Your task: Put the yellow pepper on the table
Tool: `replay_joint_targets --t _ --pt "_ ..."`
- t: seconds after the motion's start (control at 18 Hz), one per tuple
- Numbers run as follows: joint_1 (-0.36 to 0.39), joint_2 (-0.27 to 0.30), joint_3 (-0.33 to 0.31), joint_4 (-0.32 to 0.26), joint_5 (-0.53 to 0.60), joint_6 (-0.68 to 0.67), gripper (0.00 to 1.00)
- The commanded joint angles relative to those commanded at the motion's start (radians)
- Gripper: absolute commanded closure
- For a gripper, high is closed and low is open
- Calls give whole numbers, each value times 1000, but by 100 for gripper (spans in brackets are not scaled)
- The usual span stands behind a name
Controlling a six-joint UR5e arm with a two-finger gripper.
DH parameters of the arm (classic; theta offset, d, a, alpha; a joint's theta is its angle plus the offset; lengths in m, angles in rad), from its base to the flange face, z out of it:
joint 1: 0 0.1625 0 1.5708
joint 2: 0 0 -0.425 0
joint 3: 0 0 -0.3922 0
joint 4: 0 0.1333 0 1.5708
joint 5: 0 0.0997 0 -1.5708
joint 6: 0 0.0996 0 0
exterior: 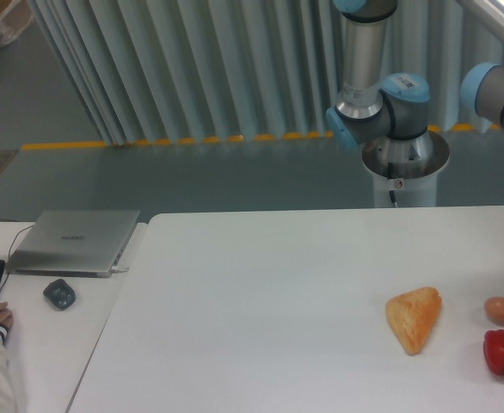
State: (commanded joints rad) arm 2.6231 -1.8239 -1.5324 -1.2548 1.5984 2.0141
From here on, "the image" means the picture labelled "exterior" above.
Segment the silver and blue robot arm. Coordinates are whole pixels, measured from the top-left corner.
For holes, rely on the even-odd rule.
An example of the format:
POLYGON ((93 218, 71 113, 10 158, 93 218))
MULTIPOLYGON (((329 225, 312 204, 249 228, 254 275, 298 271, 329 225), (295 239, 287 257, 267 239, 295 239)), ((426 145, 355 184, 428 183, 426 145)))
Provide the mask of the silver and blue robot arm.
MULTIPOLYGON (((449 158, 447 143, 427 129, 429 87, 412 73, 378 78, 387 20, 395 1, 337 1, 347 20, 343 87, 326 120, 340 146, 364 147, 365 167, 384 180, 380 200, 397 207, 402 184, 438 174, 449 158)), ((504 130, 504 67, 474 66, 460 85, 461 102, 504 130)))

